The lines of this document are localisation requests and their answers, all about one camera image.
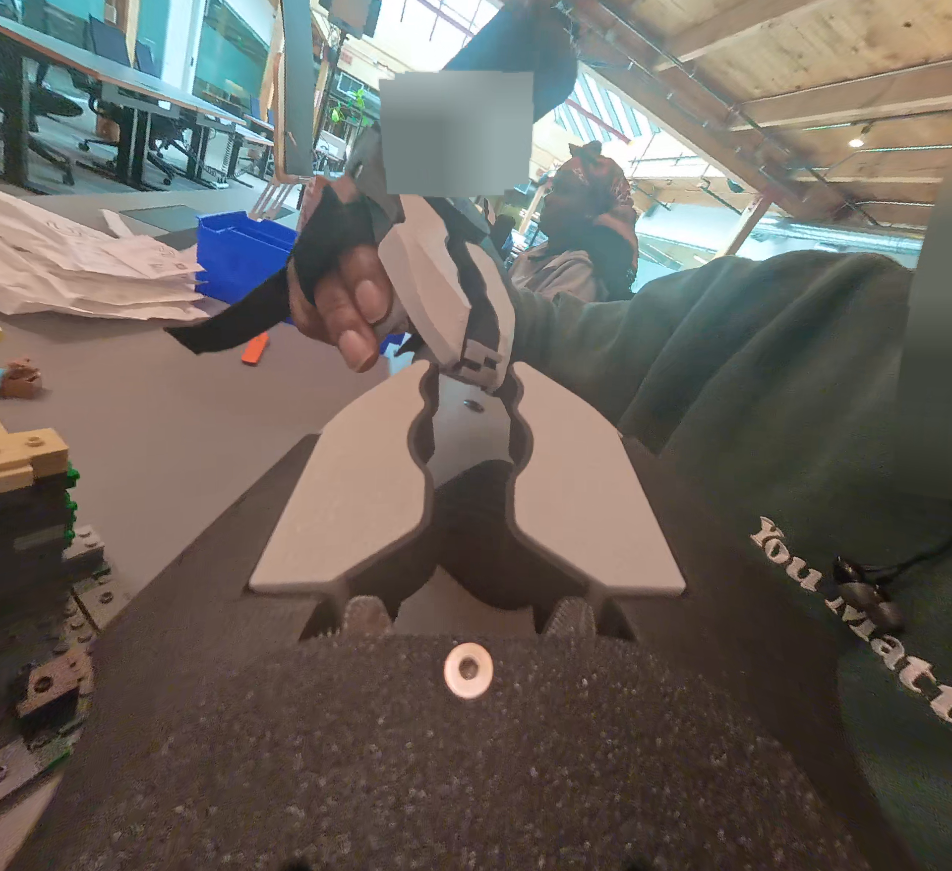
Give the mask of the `long office desk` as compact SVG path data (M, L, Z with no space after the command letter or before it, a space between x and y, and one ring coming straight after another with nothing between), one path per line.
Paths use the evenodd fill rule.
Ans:
M77 71L101 86L103 100L123 110L120 142L113 169L101 164L83 168L136 190L151 190L144 181L149 153L151 118L174 119L193 115L197 131L197 152L189 153L185 177L203 182L208 135L220 131L230 137L230 145L244 143L268 147L271 142L248 130L244 120L194 95L181 92L135 68L125 67L53 36L38 32L11 19L2 19L2 127L3 173L6 183L45 194L30 182L28 144L30 88L26 61Z

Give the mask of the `grey desk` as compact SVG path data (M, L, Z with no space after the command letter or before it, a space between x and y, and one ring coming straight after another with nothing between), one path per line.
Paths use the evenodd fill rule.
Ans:
M12 869L145 869L150 778L190 757L167 729L211 675L298 638L311 596L247 595L247 578L315 436L387 379L280 324L262 368L236 353L197 356L149 324L16 317L41 343L52 393L10 420L53 428L81 473L80 523L106 542L137 592L94 646L90 722Z

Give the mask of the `white paper bag pile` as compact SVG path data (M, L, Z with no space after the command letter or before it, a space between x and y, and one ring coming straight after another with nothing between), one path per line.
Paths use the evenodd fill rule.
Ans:
M194 323L207 313L195 250L132 233L116 211L103 230L1 196L1 312Z

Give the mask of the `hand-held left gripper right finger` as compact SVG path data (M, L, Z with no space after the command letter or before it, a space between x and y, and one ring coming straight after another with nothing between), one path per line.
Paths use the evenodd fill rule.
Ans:
M683 571L618 429L525 362L508 369L506 408L514 597L536 629L567 599L599 622L621 601L682 597Z

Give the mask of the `blue plastic bin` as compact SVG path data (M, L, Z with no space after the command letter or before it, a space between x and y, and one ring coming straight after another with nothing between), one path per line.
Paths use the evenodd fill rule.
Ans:
M239 302L284 267L296 238L292 227L253 220L244 211L200 215L197 292L216 302Z

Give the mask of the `grey striped small brick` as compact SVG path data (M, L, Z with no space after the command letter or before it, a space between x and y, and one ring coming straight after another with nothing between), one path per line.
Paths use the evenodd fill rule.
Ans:
M468 339L460 359L445 368L444 373L465 385L494 394L504 384L507 368L508 356Z

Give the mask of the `toy brick building model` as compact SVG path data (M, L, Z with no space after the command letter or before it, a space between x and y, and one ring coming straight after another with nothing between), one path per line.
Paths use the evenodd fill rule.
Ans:
M130 601L100 534L78 521L79 479L53 429L2 429L2 810L73 752L93 645Z

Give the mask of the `brown toy figure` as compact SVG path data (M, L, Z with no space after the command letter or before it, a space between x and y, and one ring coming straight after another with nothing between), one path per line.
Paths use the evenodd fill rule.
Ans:
M28 358L1 365L1 398L30 400L43 391L42 375Z

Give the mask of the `person's torso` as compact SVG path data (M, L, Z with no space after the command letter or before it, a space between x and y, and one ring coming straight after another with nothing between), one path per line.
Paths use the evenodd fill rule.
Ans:
M724 647L872 868L950 869L950 502L899 490L875 443L773 448L652 450L689 556L665 635Z

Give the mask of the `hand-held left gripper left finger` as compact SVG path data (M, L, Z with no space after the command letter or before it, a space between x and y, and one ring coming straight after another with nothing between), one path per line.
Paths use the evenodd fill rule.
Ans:
M375 598L396 619L425 583L410 545L432 518L439 370L420 360L343 408L311 455L248 578L257 595L314 594L333 618Z

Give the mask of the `person's right hand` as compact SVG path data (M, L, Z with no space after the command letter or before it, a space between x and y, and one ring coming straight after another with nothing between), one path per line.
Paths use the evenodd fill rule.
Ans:
M376 246L354 246L307 296L294 263L288 268L292 323L304 336L336 348L357 373L370 370L379 359L376 328L393 305L393 287Z

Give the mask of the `studio light panel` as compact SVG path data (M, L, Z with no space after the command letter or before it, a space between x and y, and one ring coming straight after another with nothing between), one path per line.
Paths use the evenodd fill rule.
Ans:
M331 25L357 39L375 35L382 0L318 0Z

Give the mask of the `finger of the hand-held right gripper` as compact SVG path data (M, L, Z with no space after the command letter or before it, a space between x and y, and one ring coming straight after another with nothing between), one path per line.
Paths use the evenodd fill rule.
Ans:
M460 362L467 338L470 300L448 248L443 218L420 196L401 196L404 218L379 246L395 297L435 360Z
M508 356L515 336L515 309L496 258L483 245L488 230L479 216L450 218L447 249L470 304L461 354L468 339Z

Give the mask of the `black backdrop board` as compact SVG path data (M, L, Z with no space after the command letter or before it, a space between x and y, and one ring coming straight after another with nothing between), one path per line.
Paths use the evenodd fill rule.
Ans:
M275 177L291 183L312 175L317 69L310 0L279 0L279 4L283 52L277 74Z

